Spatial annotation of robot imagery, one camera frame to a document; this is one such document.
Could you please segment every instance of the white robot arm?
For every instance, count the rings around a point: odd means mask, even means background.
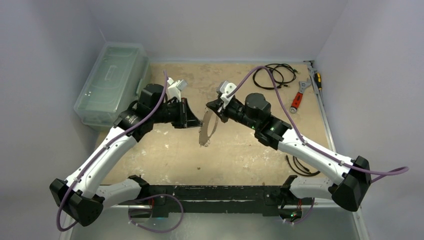
[[[214,111],[224,123],[232,119],[255,130],[254,136],[260,143],[275,150],[291,154],[326,177],[291,176],[287,180],[290,192],[299,199],[332,199],[342,208],[357,211],[365,193],[371,184],[369,173],[355,171],[349,166],[369,170],[368,161],[358,156],[352,159],[337,154],[316,142],[304,137],[302,142],[292,126],[271,114],[271,104],[260,93],[251,93],[242,104],[231,92],[236,85],[223,82],[217,89],[218,99],[208,102],[206,106]],[[318,153],[309,146],[314,146]],[[337,156],[344,164],[338,164],[325,156]]]
[[[148,185],[134,175],[117,184],[100,186],[121,157],[153,129],[154,123],[171,123],[176,129],[202,125],[190,110],[187,99],[181,97],[180,92],[187,85],[186,81],[173,81],[168,78],[168,83],[171,98],[161,103],[147,121],[123,135],[158,104],[164,89],[162,85],[147,85],[141,92],[136,109],[133,109],[134,104],[131,104],[128,110],[119,115],[105,140],[91,156],[65,180],[55,179],[50,184],[50,191],[56,204],[63,205],[63,210],[82,226],[94,222],[104,208],[137,199],[143,187]]]

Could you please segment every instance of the red-handled wrench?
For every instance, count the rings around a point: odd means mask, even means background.
[[[311,85],[311,79],[308,78],[307,81],[300,81],[299,82],[299,91],[296,94],[296,97],[293,99],[293,103],[290,107],[290,113],[294,114],[298,111],[298,107],[301,104],[302,97],[304,95],[305,89]]]

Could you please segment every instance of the black joint cover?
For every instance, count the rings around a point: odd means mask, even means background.
[[[163,89],[164,86],[160,84],[147,84],[141,91],[137,108],[143,109],[144,112],[150,112],[150,110],[158,103],[159,99],[161,99]]]
[[[257,140],[264,146],[269,146],[278,150],[278,144],[283,140],[282,136],[292,127],[290,124],[276,118],[273,115],[271,115],[267,121],[268,122],[266,122],[262,128],[256,129],[254,137],[257,138]]]
[[[293,193],[290,191],[290,186],[292,185],[293,181],[297,178],[297,175],[290,175],[285,180],[283,185],[281,186],[281,195],[282,195],[282,202],[281,207],[283,208],[285,205],[289,203],[297,203],[298,198],[293,195]]]
[[[69,187],[66,185],[66,182],[57,178],[50,184],[50,192],[57,206],[61,204],[68,189]],[[72,190],[63,210],[85,227],[93,223],[100,216],[103,210],[102,202],[104,200],[103,197],[97,195],[91,199],[83,197],[81,194],[75,193]]]
[[[250,119],[264,121],[271,115],[271,103],[261,93],[250,93],[245,102],[246,116]]]
[[[358,156],[353,162],[353,166],[370,170],[370,164],[365,158]],[[340,207],[356,212],[368,188],[371,185],[371,175],[351,169],[339,186],[333,185],[328,188],[332,194],[331,198]]]

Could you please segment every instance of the plastic storage container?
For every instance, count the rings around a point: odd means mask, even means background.
[[[83,124],[107,131],[150,78],[149,59],[141,45],[107,42],[73,109]]]

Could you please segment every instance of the wooden tabletop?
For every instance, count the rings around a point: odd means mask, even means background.
[[[238,84],[254,67],[261,64],[236,63],[153,63],[151,83],[163,84],[163,70],[174,80],[184,79],[188,86],[182,96],[187,98],[193,113],[202,119],[206,103],[217,99],[216,88],[222,81]],[[297,79],[279,90],[287,108],[299,90],[299,81],[309,78],[304,64],[292,64],[300,74]],[[292,74],[279,68],[285,80]],[[264,70],[256,80],[271,87],[271,80]],[[264,90],[254,85],[250,77],[236,93],[244,103],[250,93],[262,93],[271,103],[274,116],[289,122],[277,100],[274,90]],[[311,140],[328,147],[326,130],[313,87],[305,90],[297,113],[292,114],[300,132]],[[214,116],[209,133],[215,123]],[[106,137],[99,135],[97,144]],[[159,185],[281,185],[294,172],[289,168],[285,153],[260,144],[254,130],[229,120],[219,122],[208,147],[199,145],[199,128],[174,129],[171,124],[155,124],[141,141],[130,149],[115,165],[103,184],[115,184],[130,175],[140,175],[150,184]]]

